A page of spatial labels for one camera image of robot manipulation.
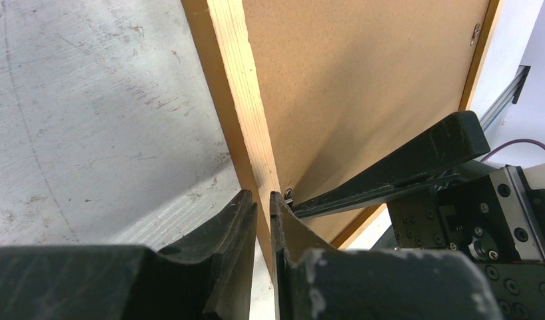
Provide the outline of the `brown backing board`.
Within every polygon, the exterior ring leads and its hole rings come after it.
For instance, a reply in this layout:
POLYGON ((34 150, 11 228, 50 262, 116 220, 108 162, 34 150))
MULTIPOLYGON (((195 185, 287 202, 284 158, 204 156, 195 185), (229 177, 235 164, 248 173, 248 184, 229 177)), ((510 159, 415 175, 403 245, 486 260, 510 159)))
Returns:
POLYGON ((458 109, 487 1, 244 1, 263 204, 334 189, 458 109))

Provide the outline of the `wooden picture frame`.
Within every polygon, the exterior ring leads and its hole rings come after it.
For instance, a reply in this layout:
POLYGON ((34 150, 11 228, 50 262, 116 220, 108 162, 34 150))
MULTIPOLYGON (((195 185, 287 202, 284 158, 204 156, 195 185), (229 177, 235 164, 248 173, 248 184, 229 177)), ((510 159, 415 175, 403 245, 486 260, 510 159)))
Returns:
MULTIPOLYGON (((244 138, 245 130, 259 120, 257 112, 261 98, 248 41, 243 2, 183 1, 183 8, 237 177, 242 188, 253 192, 259 206, 257 237, 265 265, 272 271, 274 261, 269 202, 263 204, 260 199, 259 186, 251 165, 251 149, 244 138)), ((484 50, 490 39, 492 20, 502 6, 500 1, 487 2, 488 8, 480 23, 481 32, 474 44, 474 54, 456 111, 467 109, 472 99, 484 50)))

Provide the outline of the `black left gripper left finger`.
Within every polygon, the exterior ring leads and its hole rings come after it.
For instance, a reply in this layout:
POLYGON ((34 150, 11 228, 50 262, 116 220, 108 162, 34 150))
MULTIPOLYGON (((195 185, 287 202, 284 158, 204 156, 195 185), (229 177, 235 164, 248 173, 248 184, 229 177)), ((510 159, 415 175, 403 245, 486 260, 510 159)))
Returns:
POLYGON ((0 247, 0 319, 248 319, 257 204, 239 191, 157 251, 0 247))

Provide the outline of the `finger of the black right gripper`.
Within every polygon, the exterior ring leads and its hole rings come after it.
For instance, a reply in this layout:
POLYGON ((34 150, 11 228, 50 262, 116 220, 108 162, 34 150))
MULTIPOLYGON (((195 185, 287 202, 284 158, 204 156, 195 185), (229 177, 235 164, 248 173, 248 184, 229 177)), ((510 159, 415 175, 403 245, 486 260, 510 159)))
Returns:
POLYGON ((387 203, 457 178, 455 168, 489 151, 477 115, 453 112, 337 188, 291 208, 309 218, 387 203))

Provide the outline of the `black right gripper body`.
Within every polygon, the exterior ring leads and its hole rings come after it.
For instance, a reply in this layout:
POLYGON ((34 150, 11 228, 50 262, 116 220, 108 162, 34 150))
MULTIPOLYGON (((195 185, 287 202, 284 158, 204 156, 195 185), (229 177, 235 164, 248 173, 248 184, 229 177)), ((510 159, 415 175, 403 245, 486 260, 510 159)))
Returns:
POLYGON ((545 319, 545 163, 472 161, 460 175, 391 201, 375 248, 463 253, 487 276, 505 319, 545 319))

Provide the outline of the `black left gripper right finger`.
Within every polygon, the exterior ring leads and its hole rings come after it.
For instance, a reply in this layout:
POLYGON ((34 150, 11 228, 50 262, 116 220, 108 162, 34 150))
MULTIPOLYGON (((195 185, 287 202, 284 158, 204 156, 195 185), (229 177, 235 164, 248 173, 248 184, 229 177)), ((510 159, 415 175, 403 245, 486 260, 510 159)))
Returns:
POLYGON ((501 319, 483 273, 435 250, 341 251, 270 196, 277 319, 501 319))

